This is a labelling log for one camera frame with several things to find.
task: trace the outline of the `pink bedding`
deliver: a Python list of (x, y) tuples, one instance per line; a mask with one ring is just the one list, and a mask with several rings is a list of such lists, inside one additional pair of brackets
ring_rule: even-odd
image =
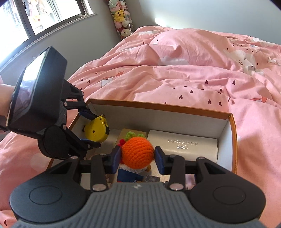
[[(143, 27), (69, 80), (85, 98), (134, 100), (233, 113), (238, 175), (266, 195), (261, 221), (281, 214), (281, 46), (246, 35)], [(70, 111), (68, 125), (76, 116)], [(13, 188), (49, 162), (36, 140), (10, 133), (0, 143), (0, 223), (15, 221)]]

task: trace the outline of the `clear plastic tube of plush toys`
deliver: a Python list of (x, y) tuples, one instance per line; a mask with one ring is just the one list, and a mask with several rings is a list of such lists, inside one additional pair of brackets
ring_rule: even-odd
[(121, 39), (133, 33), (133, 23), (125, 1), (106, 0), (114, 20), (114, 24)]

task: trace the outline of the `orange crocheted ball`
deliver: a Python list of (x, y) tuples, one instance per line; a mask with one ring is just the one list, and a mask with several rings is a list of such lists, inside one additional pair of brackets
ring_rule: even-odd
[(143, 137), (133, 137), (122, 146), (122, 160), (132, 169), (143, 169), (154, 159), (151, 143)]

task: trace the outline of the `metal pin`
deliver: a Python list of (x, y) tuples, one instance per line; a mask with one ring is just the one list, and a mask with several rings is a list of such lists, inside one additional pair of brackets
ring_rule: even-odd
[(92, 189), (94, 191), (104, 191), (106, 190), (106, 186), (104, 184), (94, 184)]
[(183, 190), (183, 188), (184, 188), (183, 185), (179, 183), (174, 183), (170, 185), (170, 189), (173, 191), (180, 191)]

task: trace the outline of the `window frame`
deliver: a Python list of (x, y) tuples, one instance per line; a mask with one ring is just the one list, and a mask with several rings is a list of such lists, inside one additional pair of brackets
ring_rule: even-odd
[(71, 22), (74, 21), (76, 19), (79, 19), (81, 17), (84, 17), (86, 15), (88, 15), (87, 13), (87, 8), (85, 6), (85, 3), (83, 0), (76, 0), (77, 5), (80, 9), (80, 14), (77, 14), (73, 17), (70, 17), (68, 19), (62, 20), (56, 24), (54, 24), (53, 26), (43, 30), (42, 32), (38, 33), (35, 35), (33, 28), (31, 26), (31, 23), (29, 22), (28, 16), (26, 14), (25, 11), (25, 7), (23, 5), (22, 0), (14, 0), (16, 8), (18, 10), (19, 13), (19, 17), (21, 19), (22, 25), (26, 31), (26, 34), (28, 36), (28, 39), (26, 41), (24, 41), (21, 45), (19, 45), (16, 49), (14, 49), (6, 58), (4, 58), (2, 60), (2, 62), (0, 62), (0, 69), (6, 65), (7, 62), (9, 62), (14, 56), (16, 56), (19, 52), (21, 52), (23, 49), (25, 49), (27, 46), (29, 46), (30, 44), (32, 44), (33, 42), (35, 42), (36, 40), (38, 40), (39, 38), (41, 38), (42, 36), (45, 36), (46, 34), (52, 32), (53, 30)]

